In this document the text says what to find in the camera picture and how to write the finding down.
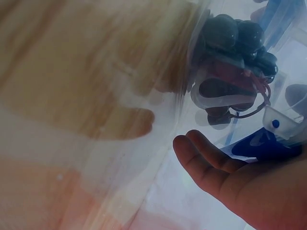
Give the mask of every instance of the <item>palm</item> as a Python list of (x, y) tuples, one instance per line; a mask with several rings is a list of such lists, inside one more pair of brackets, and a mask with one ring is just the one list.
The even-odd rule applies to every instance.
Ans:
[(229, 158), (196, 130), (175, 138), (174, 149), (195, 183), (250, 225), (306, 229), (307, 154), (248, 164)]

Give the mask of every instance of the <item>blue dot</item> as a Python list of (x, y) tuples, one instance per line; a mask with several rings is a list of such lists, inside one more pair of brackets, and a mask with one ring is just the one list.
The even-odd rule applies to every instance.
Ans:
[(279, 120), (273, 120), (272, 125), (273, 125), (274, 128), (278, 128), (279, 125), (280, 125)]

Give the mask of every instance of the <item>blurry hand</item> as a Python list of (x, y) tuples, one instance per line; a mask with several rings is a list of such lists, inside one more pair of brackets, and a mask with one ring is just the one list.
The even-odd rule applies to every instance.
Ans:
[(225, 155), (197, 130), (176, 137), (173, 145), (194, 182), (254, 228), (307, 229), (306, 151), (288, 161), (246, 163)]
[[(261, 2), (264, 2), (264, 1), (268, 1), (268, 0), (254, 0), (254, 2), (256, 3), (261, 3)], [(264, 14), (264, 11), (265, 11), (265, 8), (266, 7), (262, 7), (260, 8), (259, 10), (253, 12), (250, 16), (250, 19), (255, 22), (255, 23), (258, 23), (260, 18), (263, 16)]]

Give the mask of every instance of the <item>clear plastic bag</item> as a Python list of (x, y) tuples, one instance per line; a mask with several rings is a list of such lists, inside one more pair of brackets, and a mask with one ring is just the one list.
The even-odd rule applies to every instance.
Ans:
[[(227, 130), (224, 151), (230, 155), (262, 158), (260, 146), (265, 152), (300, 146), (307, 128), (305, 1), (269, 0), (253, 21), (240, 18), (240, 9), (227, 12), (225, 2), (211, 2), (192, 34), (191, 100), (209, 126), (221, 135)], [(259, 133), (270, 138), (234, 153), (233, 146)]]

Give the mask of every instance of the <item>finger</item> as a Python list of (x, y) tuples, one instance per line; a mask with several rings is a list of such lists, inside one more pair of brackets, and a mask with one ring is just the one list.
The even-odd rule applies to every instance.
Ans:
[(264, 1), (268, 1), (268, 0), (254, 0), (255, 3), (262, 3)]
[(200, 131), (191, 130), (186, 136), (192, 141), (200, 154), (216, 169), (233, 173), (247, 164), (245, 161), (232, 159), (224, 154), (211, 144)]
[(219, 199), (220, 189), (229, 174), (212, 167), (186, 136), (176, 137), (173, 147), (179, 162), (198, 187)]
[(264, 12), (265, 12), (266, 7), (262, 7), (259, 10), (253, 12), (250, 16), (250, 19), (255, 22), (258, 23), (261, 19), (261, 17), (263, 16)]

